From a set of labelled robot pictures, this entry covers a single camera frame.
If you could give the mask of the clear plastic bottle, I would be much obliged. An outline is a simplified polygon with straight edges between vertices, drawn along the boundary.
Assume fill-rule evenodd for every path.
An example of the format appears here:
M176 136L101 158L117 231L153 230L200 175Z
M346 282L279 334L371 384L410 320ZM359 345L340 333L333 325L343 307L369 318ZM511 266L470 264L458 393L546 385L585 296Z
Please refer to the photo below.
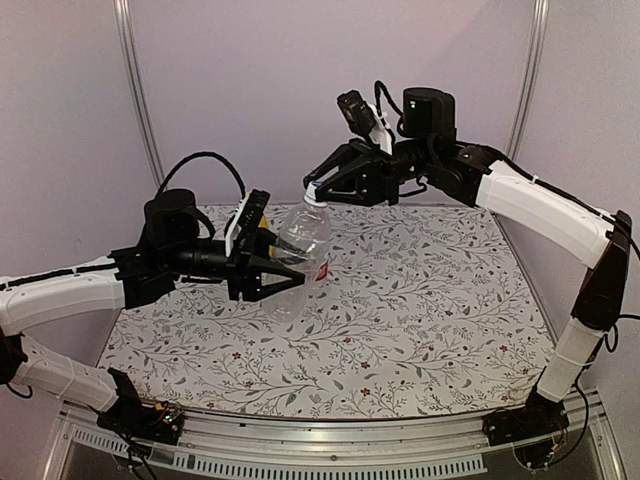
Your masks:
M328 204L310 202L303 196L291 208L278 231L273 258L293 270L305 274L303 285L280 292L262 301L266 314L273 320L294 320L316 283L316 275L328 252L331 224Z

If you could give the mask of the white blue bottle cap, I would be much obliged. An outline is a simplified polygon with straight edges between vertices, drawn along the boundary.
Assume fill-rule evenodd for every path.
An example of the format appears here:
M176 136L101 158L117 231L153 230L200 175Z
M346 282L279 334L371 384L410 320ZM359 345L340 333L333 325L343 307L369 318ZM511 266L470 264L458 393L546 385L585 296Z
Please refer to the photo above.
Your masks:
M316 181L310 182L306 187L305 198L310 202L318 202L317 191L319 186L320 184Z

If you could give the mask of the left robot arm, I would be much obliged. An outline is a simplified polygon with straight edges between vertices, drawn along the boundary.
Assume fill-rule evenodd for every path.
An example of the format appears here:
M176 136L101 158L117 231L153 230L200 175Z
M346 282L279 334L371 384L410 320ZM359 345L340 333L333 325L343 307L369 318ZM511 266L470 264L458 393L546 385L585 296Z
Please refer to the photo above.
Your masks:
M226 283L232 300L258 302L300 286L305 276L270 257L275 235L261 227L269 200L253 190L224 239L187 189L158 194L144 206L138 243L93 262L1 282L1 382L45 390L85 404L128 434L148 426L148 412L129 377L53 352L25 332L31 327L100 311L119 313L150 305L180 279Z

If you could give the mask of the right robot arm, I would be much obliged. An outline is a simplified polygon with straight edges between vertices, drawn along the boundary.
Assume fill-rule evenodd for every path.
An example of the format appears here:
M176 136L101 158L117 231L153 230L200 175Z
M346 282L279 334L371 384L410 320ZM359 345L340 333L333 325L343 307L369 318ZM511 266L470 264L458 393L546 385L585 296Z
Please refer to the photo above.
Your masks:
M632 221L577 199L518 167L499 150L458 140L455 99L427 87L404 90L387 122L381 104L356 90L337 105L353 139L307 174L304 187L318 201L357 206L396 204L409 180L434 187L464 205L507 217L573 255L587 269L567 326L537 380L517 427L537 436L556 417L560 403L588 367L604 334L621 316Z

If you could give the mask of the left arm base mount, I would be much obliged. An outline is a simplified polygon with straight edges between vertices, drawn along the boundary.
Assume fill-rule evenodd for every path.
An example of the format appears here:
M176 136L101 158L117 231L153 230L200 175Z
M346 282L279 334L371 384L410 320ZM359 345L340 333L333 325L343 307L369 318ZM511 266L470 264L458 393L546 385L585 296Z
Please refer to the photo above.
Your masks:
M97 412L97 425L127 438L177 445L184 411L167 401L153 406L144 404L124 372L113 368L107 372L115 381L116 402L108 410Z

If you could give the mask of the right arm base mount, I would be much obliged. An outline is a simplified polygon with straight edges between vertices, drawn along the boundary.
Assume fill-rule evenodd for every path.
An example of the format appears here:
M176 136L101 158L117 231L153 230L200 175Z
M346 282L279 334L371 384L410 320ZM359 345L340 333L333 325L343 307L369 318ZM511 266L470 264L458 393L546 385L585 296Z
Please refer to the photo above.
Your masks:
M490 446L522 442L513 450L517 462L529 469L548 468L567 440L569 419L563 402L554 403L533 392L517 408L498 408L482 419Z

